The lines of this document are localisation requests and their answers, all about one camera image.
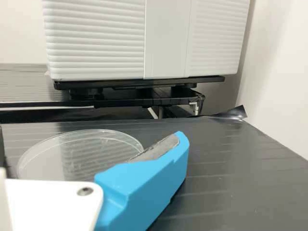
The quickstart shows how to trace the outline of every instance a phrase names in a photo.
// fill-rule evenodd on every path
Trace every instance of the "blue clamp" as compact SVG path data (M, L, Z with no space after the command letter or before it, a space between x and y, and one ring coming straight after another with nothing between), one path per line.
M155 160L122 163L95 175L104 191L96 231L144 231L169 204L183 183L189 141L174 133L179 142Z

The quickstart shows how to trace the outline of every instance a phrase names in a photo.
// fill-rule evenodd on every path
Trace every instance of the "white machine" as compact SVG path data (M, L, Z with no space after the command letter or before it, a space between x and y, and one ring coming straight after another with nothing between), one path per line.
M235 74L249 0L43 0L55 81Z

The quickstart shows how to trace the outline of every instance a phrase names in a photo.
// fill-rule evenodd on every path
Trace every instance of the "black surface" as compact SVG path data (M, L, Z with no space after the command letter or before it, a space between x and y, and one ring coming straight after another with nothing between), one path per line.
M0 123L38 123L82 120L153 119L147 108L71 108L0 111Z
M84 89L84 88L148 88L163 86L185 86L194 83L223 82L223 76L199 76L173 79L129 79L129 80L100 80L100 81L55 81L57 90Z
M103 97L72 98L68 91L53 88L53 82L44 76L45 65L0 64L0 109L14 107L122 107L168 106L199 102L204 95L187 88L156 88L103 90Z
M152 231L308 228L308 162L251 125L232 119L4 124L9 171L16 175L20 155L37 142L88 128L125 132L145 148L177 130L188 137L191 147L186 180L151 226Z
M4 143L3 143L3 135L2 135L2 128L0 125L0 167L4 165Z

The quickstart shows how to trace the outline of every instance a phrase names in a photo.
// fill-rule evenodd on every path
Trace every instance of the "petri dish lid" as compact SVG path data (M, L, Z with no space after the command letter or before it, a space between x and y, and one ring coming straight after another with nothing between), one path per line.
M96 173L143 152L141 143L119 131L88 129L63 133L28 149L17 176L28 180L93 181Z

